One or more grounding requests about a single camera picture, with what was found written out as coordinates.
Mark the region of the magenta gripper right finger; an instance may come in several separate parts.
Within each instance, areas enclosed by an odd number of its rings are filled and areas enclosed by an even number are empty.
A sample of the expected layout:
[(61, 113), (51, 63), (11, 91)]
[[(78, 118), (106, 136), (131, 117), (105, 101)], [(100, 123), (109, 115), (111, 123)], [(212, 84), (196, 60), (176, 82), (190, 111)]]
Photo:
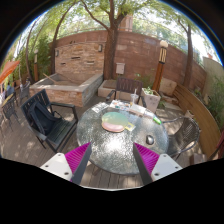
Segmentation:
[(133, 154), (144, 185), (182, 169), (169, 155), (157, 154), (138, 143), (133, 144)]

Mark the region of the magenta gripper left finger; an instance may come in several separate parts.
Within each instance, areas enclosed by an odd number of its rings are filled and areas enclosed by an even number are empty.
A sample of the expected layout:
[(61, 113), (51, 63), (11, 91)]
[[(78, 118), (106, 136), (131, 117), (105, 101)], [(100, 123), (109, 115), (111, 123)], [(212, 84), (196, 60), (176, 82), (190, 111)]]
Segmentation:
[(41, 169), (79, 185), (91, 153), (91, 143), (86, 143), (66, 154), (55, 154)]

